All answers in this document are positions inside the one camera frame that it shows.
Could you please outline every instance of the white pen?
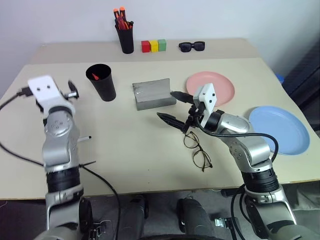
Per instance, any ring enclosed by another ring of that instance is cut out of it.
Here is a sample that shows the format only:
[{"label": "white pen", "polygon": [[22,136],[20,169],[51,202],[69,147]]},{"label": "white pen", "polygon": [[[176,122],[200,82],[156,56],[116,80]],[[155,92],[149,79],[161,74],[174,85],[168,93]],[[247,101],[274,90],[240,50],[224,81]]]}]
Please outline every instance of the white pen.
[{"label": "white pen", "polygon": [[91,139],[91,136],[82,136],[82,137],[79,137],[78,143],[80,143],[82,141],[90,140],[90,139]]}]

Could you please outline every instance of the glasses lens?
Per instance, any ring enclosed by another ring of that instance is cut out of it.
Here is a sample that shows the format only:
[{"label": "glasses lens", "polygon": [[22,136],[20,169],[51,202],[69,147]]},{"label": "glasses lens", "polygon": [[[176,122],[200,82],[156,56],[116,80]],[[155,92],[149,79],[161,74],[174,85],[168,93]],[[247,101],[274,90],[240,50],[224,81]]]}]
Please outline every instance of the glasses lens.
[{"label": "glasses lens", "polygon": [[203,41],[196,41],[194,44],[194,50],[203,51],[205,50],[205,43]]},{"label": "glasses lens", "polygon": [[208,154],[203,150],[196,151],[193,154],[192,158],[193,158],[194,164],[200,169],[206,169],[206,168],[212,167],[211,160]]},{"label": "glasses lens", "polygon": [[191,46],[192,45],[189,42],[183,42],[183,43],[179,44],[179,48],[180,48],[181,52],[183,52],[183,53],[190,52],[191,48],[192,48]]},{"label": "glasses lens", "polygon": [[196,135],[190,132],[184,136],[183,143],[187,148],[194,149],[198,146],[199,140]]}]

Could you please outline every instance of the eyeglasses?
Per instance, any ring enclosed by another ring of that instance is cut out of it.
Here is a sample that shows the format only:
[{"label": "eyeglasses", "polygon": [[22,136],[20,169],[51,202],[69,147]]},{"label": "eyeglasses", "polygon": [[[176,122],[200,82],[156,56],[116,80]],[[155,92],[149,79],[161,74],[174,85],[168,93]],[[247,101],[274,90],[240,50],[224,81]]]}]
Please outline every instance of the eyeglasses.
[{"label": "eyeglasses", "polygon": [[192,153],[192,160],[194,165],[200,168],[202,172],[204,172],[206,168],[213,167],[209,155],[200,146],[199,138],[193,131],[184,135],[183,144],[188,149],[195,149],[199,147],[199,150]]},{"label": "eyeglasses", "polygon": [[196,51],[203,51],[205,50],[205,42],[204,41],[195,41],[194,43],[181,42],[179,43],[179,48],[183,53],[190,52],[192,48],[194,48],[194,50]]}]

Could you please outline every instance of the white wall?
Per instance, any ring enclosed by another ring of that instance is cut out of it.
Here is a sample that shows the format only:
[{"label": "white wall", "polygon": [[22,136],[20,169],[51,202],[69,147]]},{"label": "white wall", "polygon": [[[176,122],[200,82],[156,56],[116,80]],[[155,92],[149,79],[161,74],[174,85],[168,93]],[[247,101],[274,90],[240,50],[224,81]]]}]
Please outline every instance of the white wall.
[{"label": "white wall", "polygon": [[2,0],[0,96],[42,43],[116,40],[121,5],[137,40],[242,37],[283,75],[320,33],[319,0]]}]

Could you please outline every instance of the green block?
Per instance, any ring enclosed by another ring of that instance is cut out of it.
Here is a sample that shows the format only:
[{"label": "green block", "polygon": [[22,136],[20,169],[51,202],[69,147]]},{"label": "green block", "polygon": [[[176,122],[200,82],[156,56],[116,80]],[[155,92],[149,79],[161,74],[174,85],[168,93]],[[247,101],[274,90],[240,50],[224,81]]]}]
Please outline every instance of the green block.
[{"label": "green block", "polygon": [[158,40],[158,44],[159,44],[159,52],[161,51],[165,51],[167,48],[167,42],[164,39],[159,39]]}]

